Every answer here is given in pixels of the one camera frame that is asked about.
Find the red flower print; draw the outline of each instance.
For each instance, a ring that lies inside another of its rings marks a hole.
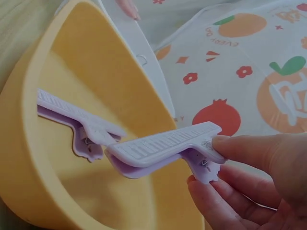
[[[239,78],[245,78],[247,75],[251,75],[253,73],[253,69],[251,66],[241,66],[240,69],[236,71]]]
[[[154,4],[157,4],[157,3],[162,4],[164,1],[165,0],[153,0],[153,3]]]
[[[184,78],[183,78],[183,82],[186,85],[189,85],[191,82],[193,81],[197,81],[198,77],[197,77],[197,73],[188,73]]]

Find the hand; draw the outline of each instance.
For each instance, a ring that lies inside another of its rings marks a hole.
[[[132,0],[116,0],[120,8],[130,17],[135,20],[140,20],[138,8]]]
[[[217,182],[204,185],[189,177],[193,201],[214,230],[307,229],[307,134],[217,136],[213,147],[272,177],[266,180],[226,164]]]

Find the bowl rim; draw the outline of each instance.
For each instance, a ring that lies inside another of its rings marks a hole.
[[[62,25],[73,9],[80,3],[86,3],[100,12],[99,8],[89,0],[70,0],[53,18],[52,22],[41,36],[34,53],[32,54],[27,70],[25,71],[24,82],[22,85],[21,98],[21,117],[23,124],[24,139],[27,147],[27,154],[30,158],[37,182],[45,189],[47,196],[53,201],[61,214],[79,229],[93,230],[112,230],[88,215],[69,195],[61,184],[52,165],[48,160],[47,154],[42,154],[45,147],[38,144],[38,121],[37,121],[37,88],[40,73],[46,61],[47,55],[60,31]],[[101,16],[109,22],[109,19],[100,12]]]

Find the wooden surface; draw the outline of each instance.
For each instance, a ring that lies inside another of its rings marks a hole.
[[[27,47],[44,32],[61,2],[0,0],[0,91],[15,63]],[[0,230],[30,229],[38,228],[20,220],[0,200]]]

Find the white fabric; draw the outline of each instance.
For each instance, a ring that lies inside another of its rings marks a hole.
[[[149,44],[157,45],[201,9],[237,0],[134,0],[141,20],[139,25]]]
[[[178,127],[206,108],[197,121],[216,122],[225,135],[307,130],[306,25],[301,0],[241,1],[204,10],[167,38],[160,52],[170,47],[168,54],[157,57]]]

